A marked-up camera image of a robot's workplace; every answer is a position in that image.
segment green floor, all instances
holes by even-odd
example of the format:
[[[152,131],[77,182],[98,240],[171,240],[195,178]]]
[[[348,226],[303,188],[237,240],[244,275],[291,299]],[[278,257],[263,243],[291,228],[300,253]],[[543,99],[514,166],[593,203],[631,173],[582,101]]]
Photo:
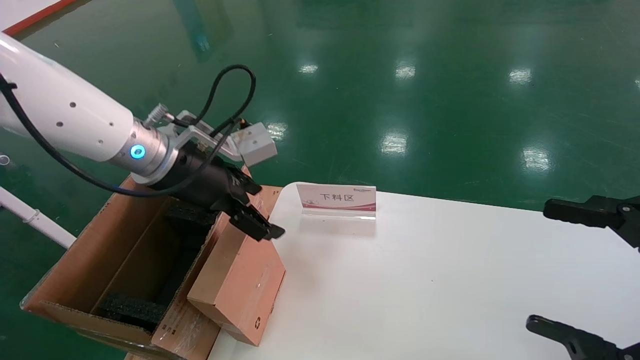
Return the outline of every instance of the green floor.
[[[260,183],[540,210],[640,193],[639,15],[634,0],[101,0],[23,37],[139,118],[158,102],[198,112],[223,66],[247,64],[258,88],[245,117],[280,153],[253,168]],[[211,124],[247,83],[223,82]],[[74,234],[109,196],[32,141],[0,131],[0,152],[12,159],[0,186]],[[0,212],[0,358],[122,356],[19,310],[62,252]]]

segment brown box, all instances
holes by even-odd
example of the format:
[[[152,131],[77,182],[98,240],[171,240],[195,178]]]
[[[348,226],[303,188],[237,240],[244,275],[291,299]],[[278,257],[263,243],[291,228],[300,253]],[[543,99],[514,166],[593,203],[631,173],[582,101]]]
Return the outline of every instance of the brown box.
[[[263,186],[252,204],[268,217],[280,188]],[[285,268],[271,241],[255,241],[228,226],[187,295],[235,339],[259,345]]]
[[[128,178],[122,187],[147,191]],[[218,217],[184,276],[169,292],[166,312],[151,333],[102,317],[107,293],[148,299],[176,261],[179,239],[162,216],[174,201],[113,195],[60,261],[22,301],[22,308],[74,328],[79,334],[149,359],[204,360],[220,328],[187,301],[187,293],[228,224]]]

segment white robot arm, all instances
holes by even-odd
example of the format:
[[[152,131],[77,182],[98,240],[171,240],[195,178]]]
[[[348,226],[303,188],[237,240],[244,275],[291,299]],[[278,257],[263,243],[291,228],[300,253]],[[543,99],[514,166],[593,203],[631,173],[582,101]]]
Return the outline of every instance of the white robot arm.
[[[234,66],[245,69],[255,81],[246,67]],[[200,144],[217,147],[228,158],[250,166],[277,154],[264,125],[251,125],[223,136],[189,112],[174,117],[161,104],[141,122],[89,82],[4,33],[0,33],[0,75],[4,95],[0,97],[1,127],[36,138],[45,150],[49,145],[95,161],[108,161],[131,171],[136,182],[159,190],[158,195],[170,193],[206,211],[224,211],[232,217],[232,224],[256,240],[277,238],[284,233],[250,205],[246,193],[255,195],[261,190],[259,185],[190,141],[196,139]],[[214,87],[222,75],[223,72],[216,78]],[[22,115],[16,107],[24,110]],[[153,125],[161,120],[172,123],[159,131]],[[185,130],[178,135],[174,123]],[[35,128],[36,133],[28,127]],[[61,161],[58,155],[52,154]],[[156,194],[128,192],[141,197]]]

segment open cardboard box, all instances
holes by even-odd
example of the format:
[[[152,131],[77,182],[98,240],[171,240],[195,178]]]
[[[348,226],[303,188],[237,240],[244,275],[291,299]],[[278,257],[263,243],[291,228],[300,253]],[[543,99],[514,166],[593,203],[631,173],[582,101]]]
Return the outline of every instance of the open cardboard box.
[[[147,190],[131,178],[122,187]],[[187,293],[227,227],[228,216],[218,217],[199,251],[194,252],[190,266],[187,264],[177,289],[167,297],[163,286],[175,277],[183,242],[164,217],[174,202],[169,197],[111,196],[73,246],[25,297],[20,304],[23,310],[149,359],[207,359],[220,328],[187,301]],[[152,331],[107,318],[100,308],[110,293],[153,301],[163,292],[166,311]]]

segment white table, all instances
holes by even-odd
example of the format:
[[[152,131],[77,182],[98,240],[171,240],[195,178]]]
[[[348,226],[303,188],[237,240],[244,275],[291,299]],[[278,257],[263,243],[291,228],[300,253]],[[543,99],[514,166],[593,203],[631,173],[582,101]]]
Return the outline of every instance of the white table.
[[[383,192],[373,223],[314,219],[295,184],[270,221],[287,275],[262,343],[221,333],[209,359],[569,360],[531,314],[640,341],[640,254],[609,229]]]

